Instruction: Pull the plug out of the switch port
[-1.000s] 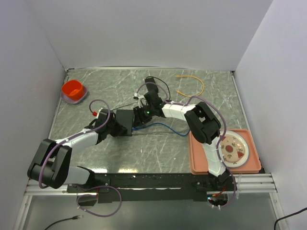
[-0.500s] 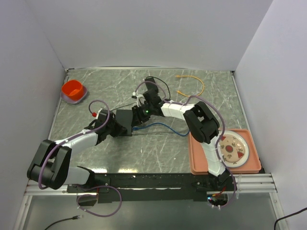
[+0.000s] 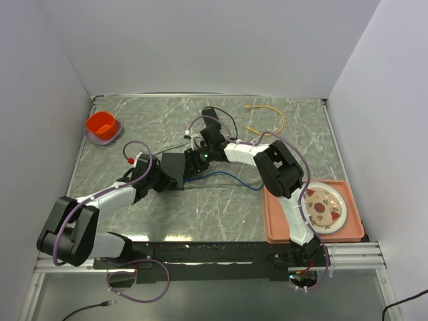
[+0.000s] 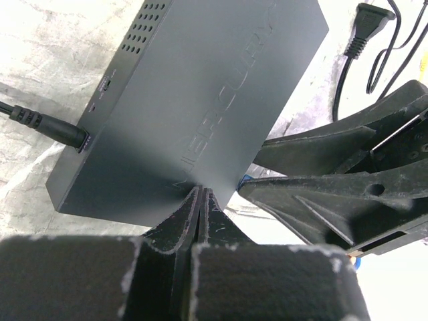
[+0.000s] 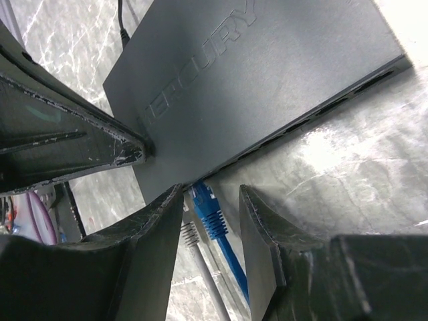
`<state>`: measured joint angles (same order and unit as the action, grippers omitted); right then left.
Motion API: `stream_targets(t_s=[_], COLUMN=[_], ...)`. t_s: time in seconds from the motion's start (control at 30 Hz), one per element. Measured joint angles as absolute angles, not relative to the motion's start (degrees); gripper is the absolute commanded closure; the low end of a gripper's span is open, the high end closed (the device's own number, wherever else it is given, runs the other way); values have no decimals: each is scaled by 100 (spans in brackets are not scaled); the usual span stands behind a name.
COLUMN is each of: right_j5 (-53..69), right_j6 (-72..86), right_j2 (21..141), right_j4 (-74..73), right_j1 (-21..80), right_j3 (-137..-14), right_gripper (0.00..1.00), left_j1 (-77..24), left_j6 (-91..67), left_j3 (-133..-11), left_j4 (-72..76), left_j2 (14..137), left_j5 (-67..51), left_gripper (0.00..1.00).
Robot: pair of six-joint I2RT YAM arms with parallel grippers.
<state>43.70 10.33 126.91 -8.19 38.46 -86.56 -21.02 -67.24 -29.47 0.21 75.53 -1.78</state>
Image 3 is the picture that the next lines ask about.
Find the black network switch box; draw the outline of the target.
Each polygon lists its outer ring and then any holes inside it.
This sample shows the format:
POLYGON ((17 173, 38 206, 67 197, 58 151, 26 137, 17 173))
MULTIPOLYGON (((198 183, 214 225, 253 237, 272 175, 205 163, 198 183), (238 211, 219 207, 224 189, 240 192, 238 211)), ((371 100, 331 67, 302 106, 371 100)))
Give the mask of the black network switch box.
POLYGON ((175 180, 168 187, 168 190, 182 191, 184 189, 184 173, 186 158, 183 152, 164 152, 162 153, 160 166, 162 170, 175 180))

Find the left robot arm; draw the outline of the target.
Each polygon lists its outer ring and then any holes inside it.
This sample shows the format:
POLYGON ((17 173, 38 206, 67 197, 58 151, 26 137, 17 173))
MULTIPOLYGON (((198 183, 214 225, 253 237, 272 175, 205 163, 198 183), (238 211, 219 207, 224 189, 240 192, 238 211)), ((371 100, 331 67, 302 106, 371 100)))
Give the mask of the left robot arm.
POLYGON ((140 154, 133 167, 108 188, 76 199, 60 197, 39 234, 36 248, 52 256, 56 266, 79 266, 90 258, 108 257, 116 268, 127 268, 132 261, 132 241, 119 233, 98 233, 99 218, 139 202, 150 190, 160 193, 176 184, 157 157, 140 154))

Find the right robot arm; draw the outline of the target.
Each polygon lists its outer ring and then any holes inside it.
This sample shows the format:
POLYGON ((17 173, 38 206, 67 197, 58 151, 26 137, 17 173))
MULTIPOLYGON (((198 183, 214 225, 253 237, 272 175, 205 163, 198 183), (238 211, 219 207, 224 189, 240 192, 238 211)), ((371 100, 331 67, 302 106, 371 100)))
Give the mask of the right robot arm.
POLYGON ((213 161, 243 163, 255 166, 264 187, 278 198, 288 222, 293 261, 302 267, 310 265, 316 253, 323 253, 326 265, 330 258, 325 243, 313 228, 304 206, 304 193, 311 181, 310 167, 303 154, 280 135, 265 131, 261 135, 275 136, 271 144, 255 143, 225 138, 213 127, 213 132, 203 135, 201 146, 187 149, 184 180, 195 178, 206 171, 213 161))

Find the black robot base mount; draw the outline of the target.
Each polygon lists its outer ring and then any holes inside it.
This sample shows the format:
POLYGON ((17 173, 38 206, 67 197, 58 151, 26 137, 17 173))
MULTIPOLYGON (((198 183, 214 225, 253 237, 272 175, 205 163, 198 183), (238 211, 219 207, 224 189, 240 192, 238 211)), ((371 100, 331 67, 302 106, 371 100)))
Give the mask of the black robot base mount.
POLYGON ((294 243, 162 241, 134 242, 125 259, 101 258, 97 270, 130 270, 139 284, 157 281, 254 280, 288 281, 293 269, 329 266, 326 251, 314 240, 294 243))

